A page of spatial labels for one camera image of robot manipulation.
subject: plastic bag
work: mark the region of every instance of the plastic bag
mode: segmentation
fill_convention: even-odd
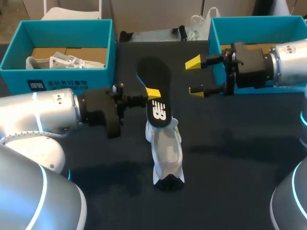
[[[188,40],[208,40],[211,18],[214,17],[221,17],[216,7],[209,9],[206,19],[198,15],[192,16],[190,19]]]

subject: blue led light ring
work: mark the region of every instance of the blue led light ring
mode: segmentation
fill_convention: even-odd
[[[295,173],[296,173],[296,170],[297,170],[297,168],[299,167],[300,164],[301,164],[301,163],[299,163],[299,164],[297,165],[297,167],[296,167],[296,168],[294,169],[294,171],[293,171],[293,175],[292,175],[292,191],[293,191],[294,199],[295,199],[295,201],[296,201],[296,204],[297,204],[299,210],[301,210],[303,216],[307,219],[307,213],[305,212],[305,210],[303,209],[301,203],[299,202],[299,200],[298,200],[298,198],[297,198],[297,194],[296,194],[295,186],[294,186],[294,177],[295,177]]]

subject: chair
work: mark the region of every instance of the chair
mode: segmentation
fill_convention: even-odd
[[[47,11],[47,0],[44,0],[44,17],[42,20],[94,20],[102,18],[102,0],[99,0],[99,11],[72,11],[60,7],[53,7]]]

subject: sneaker sole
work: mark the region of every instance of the sneaker sole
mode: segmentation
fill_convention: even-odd
[[[184,186],[183,170],[181,169],[179,178],[173,174],[169,174],[166,178],[160,180],[155,167],[153,167],[153,184],[162,191],[176,191],[181,189]]]

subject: new balance logo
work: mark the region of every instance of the new balance logo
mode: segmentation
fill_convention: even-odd
[[[153,100],[153,116],[155,119],[159,120],[166,120],[166,113],[165,113],[165,104],[156,102]]]

